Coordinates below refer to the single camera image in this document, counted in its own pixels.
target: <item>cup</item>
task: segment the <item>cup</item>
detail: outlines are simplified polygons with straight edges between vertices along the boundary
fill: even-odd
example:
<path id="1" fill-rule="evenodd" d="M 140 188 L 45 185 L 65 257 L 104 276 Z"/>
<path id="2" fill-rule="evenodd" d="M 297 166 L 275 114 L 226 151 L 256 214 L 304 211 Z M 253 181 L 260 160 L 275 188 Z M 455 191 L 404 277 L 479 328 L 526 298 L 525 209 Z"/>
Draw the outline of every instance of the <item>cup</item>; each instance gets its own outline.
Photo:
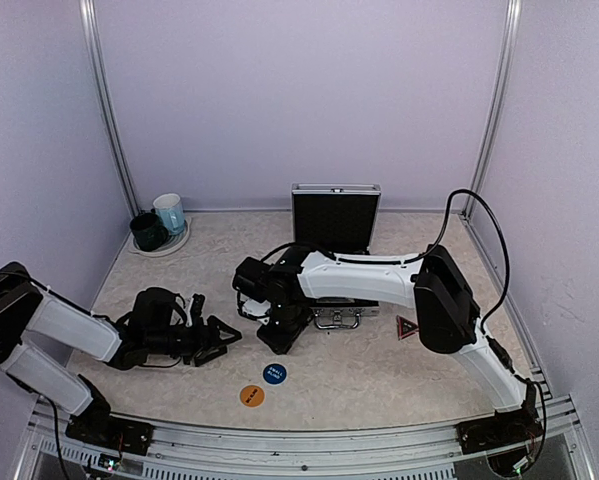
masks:
<path id="1" fill-rule="evenodd" d="M 168 230 L 161 219 L 154 213 L 142 213 L 130 222 L 130 231 L 135 237 L 137 246 L 144 252 L 158 249 L 168 240 Z"/>
<path id="2" fill-rule="evenodd" d="M 176 193 L 161 195 L 152 202 L 152 206 L 170 235 L 179 235 L 184 231 L 186 223 L 179 195 Z"/>

